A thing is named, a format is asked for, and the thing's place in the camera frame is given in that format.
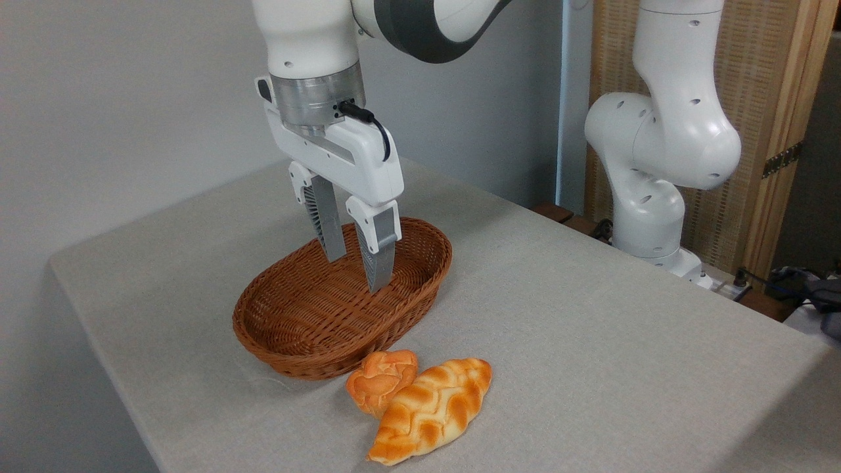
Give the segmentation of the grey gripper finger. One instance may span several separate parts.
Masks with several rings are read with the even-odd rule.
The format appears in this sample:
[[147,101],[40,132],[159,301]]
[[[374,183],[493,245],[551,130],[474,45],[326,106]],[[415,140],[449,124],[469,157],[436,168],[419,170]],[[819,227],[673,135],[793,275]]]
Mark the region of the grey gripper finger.
[[346,201],[346,209],[355,221],[361,261],[369,291],[374,294],[392,278],[396,242],[402,239],[398,203],[392,200],[384,206],[372,207],[351,196]]
[[289,175],[296,199],[306,208],[325,257],[331,263],[344,257],[346,245],[333,183],[295,161],[289,165]]

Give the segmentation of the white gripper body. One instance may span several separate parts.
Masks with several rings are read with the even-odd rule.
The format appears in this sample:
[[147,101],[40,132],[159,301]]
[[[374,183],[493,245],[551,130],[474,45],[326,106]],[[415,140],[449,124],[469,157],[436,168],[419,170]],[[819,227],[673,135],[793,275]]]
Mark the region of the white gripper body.
[[369,206],[403,194],[399,156],[387,129],[346,118],[327,126],[324,137],[307,137],[283,123],[270,77],[256,78],[255,86],[274,141],[286,156]]

